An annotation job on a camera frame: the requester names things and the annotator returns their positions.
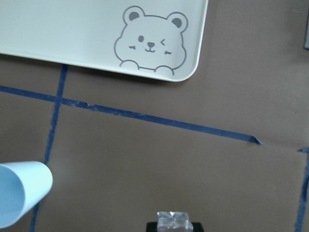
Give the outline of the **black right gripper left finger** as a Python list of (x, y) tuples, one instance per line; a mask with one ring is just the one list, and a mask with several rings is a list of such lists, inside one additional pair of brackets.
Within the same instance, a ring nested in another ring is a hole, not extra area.
[(157, 222), (148, 222), (146, 224), (146, 232), (157, 232)]

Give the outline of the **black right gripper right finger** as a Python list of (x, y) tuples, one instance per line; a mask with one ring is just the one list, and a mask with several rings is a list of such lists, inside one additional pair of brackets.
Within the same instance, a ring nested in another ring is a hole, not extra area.
[(200, 222), (192, 222), (193, 232), (202, 232), (202, 224)]

